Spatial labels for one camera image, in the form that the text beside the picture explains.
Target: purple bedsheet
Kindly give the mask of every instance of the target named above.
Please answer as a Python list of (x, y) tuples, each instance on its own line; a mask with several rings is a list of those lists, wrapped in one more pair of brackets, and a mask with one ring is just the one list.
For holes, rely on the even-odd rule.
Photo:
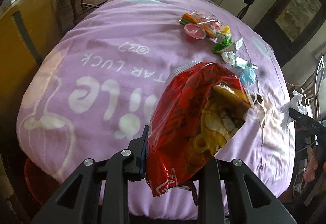
[[(110, 0), (88, 15), (46, 57), (23, 97), (17, 118), (23, 151), (62, 182), (84, 159), (108, 159), (141, 136), (173, 69), (192, 60), (227, 67), (209, 39), (185, 38), (178, 20), (191, 10), (214, 14), (233, 39), (243, 37), (237, 54), (258, 66), (250, 92), (264, 98), (216, 157), (242, 159), (273, 194), (285, 191), (295, 142), (293, 125), (289, 134), (279, 127), (278, 109), (289, 101), (280, 67), (259, 35), (205, 0)], [(173, 188), (153, 198), (144, 180), (129, 183), (129, 210), (151, 218), (197, 217), (191, 192)]]

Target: green wrapper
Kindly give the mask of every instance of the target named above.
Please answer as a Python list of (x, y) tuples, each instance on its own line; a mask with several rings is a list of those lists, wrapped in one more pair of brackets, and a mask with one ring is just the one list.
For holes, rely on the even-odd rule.
[(223, 47), (222, 45), (219, 45), (216, 47), (216, 50), (213, 51), (215, 54), (222, 54), (223, 52), (237, 52), (240, 47), (243, 44), (243, 38), (239, 38), (238, 40), (235, 40), (234, 42), (231, 42), (231, 44), (227, 45), (226, 47)]
[(219, 51), (225, 49), (232, 42), (231, 34), (216, 33), (217, 42), (214, 45), (213, 53), (218, 53)]

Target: red basket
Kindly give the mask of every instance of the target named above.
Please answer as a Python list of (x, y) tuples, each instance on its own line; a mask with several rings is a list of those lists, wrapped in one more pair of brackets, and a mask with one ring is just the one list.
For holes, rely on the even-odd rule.
[(60, 185), (58, 181), (37, 167), (30, 158), (27, 158), (25, 162), (24, 176), (28, 190), (41, 206)]

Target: metal screw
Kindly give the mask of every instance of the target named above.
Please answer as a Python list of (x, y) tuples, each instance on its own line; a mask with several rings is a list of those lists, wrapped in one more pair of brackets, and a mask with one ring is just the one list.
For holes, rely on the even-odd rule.
[(131, 154), (131, 151), (130, 150), (123, 150), (122, 152), (121, 152), (121, 155), (122, 156), (129, 156)]
[(233, 164), (234, 164), (235, 166), (241, 166), (241, 165), (242, 165), (242, 161), (239, 160), (239, 159), (235, 159), (235, 160), (233, 161)]
[(92, 159), (86, 159), (84, 160), (84, 165), (85, 166), (90, 166), (94, 163), (94, 161)]

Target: black tool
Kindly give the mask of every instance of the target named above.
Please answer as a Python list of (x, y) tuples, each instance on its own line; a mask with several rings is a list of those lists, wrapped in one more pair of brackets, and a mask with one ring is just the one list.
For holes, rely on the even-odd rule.
[(317, 136), (318, 147), (316, 158), (318, 161), (318, 168), (315, 171), (316, 177), (312, 182), (306, 183), (303, 192), (299, 196), (299, 200), (303, 202), (305, 206), (309, 206), (311, 200), (317, 194), (320, 185), (325, 180), (323, 164), (326, 162), (326, 127), (311, 117), (299, 113), (293, 108), (289, 108), (289, 116), (309, 129), (313, 135)]
[[(128, 181), (145, 177), (146, 126), (141, 138), (111, 159), (84, 160), (60, 185), (31, 224), (129, 224)], [(102, 180), (103, 209), (98, 213)], [(225, 223), (220, 181), (224, 180), (231, 224), (295, 224), (294, 218), (259, 178), (239, 159), (212, 158), (196, 175), (199, 180), (198, 223)]]

